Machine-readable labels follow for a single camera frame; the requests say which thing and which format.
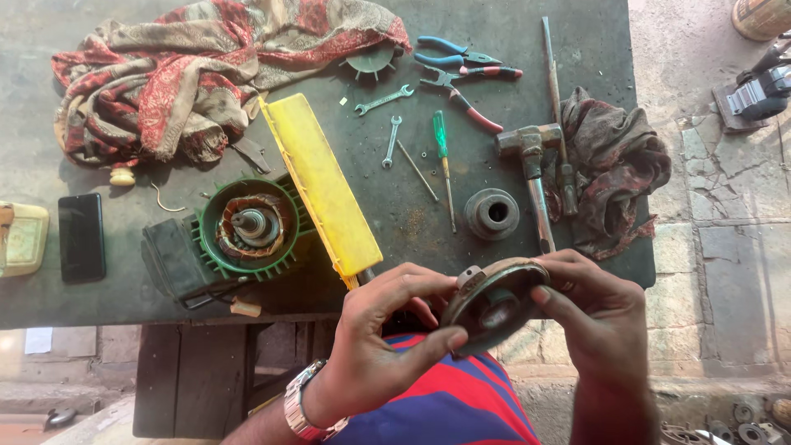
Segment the hammer head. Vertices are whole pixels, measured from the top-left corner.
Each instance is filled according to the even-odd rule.
[[[557,147],[562,140],[563,131],[560,129],[560,125],[557,124],[531,125],[530,127],[523,127],[514,131],[505,131],[495,137],[494,149],[501,158],[519,154],[522,149],[530,148],[524,146],[525,144],[532,144],[538,140],[538,138],[525,137],[529,135],[540,136],[541,146]]]

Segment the hand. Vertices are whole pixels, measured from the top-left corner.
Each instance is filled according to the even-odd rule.
[[[441,312],[455,290],[456,278],[406,263],[346,294],[330,359],[302,394],[307,420],[329,428],[344,417],[377,409],[465,344],[467,331],[459,326],[436,330],[404,353],[380,336],[382,323],[398,309],[412,310],[436,328],[423,299]]]
[[[535,260],[547,269],[554,287],[575,284],[565,295],[549,287],[537,287],[531,297],[566,331],[566,344],[580,382],[611,390],[647,389],[643,290],[636,283],[601,270],[571,249]]]

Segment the black phone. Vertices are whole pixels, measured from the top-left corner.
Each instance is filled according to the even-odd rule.
[[[64,283],[104,278],[104,232],[101,196],[89,193],[58,200],[60,274]]]

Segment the wristwatch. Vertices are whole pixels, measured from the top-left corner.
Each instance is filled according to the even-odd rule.
[[[346,424],[349,423],[349,417],[341,419],[337,424],[332,425],[327,429],[317,428],[308,422],[305,418],[305,411],[302,409],[302,389],[308,384],[311,378],[327,364],[324,359],[315,360],[306,367],[304,371],[299,373],[294,380],[286,387],[286,395],[284,406],[286,408],[286,421],[294,432],[301,439],[306,440],[326,440],[338,434]]]

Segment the red blue striped shirt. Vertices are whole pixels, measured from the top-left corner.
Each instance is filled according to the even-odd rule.
[[[425,337],[385,339],[399,352]],[[453,361],[446,356],[404,394],[350,419],[329,445],[501,445],[540,442],[508,374],[484,353]]]

